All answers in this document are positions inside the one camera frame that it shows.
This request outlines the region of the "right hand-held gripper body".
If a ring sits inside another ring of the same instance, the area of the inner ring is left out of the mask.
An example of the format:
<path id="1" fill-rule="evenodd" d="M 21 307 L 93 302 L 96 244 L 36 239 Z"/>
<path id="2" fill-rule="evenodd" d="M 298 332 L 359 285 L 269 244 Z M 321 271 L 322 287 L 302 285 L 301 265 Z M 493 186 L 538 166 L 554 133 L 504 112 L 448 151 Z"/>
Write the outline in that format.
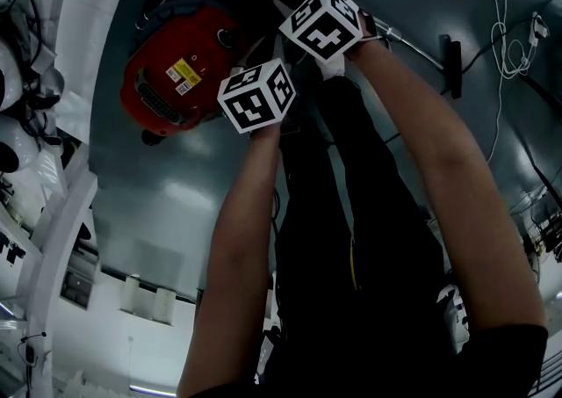
<path id="1" fill-rule="evenodd" d="M 330 63 L 363 37 L 358 7 L 346 0 L 304 0 L 279 30 L 322 63 Z"/>

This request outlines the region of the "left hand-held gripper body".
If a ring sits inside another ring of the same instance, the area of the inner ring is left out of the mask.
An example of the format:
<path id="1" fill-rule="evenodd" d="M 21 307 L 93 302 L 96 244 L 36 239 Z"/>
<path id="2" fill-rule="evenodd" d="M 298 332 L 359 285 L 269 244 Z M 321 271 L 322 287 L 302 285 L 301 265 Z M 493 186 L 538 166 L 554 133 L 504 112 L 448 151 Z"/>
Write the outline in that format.
<path id="1" fill-rule="evenodd" d="M 239 134 L 279 123 L 296 91 L 279 58 L 224 79 L 218 102 Z"/>

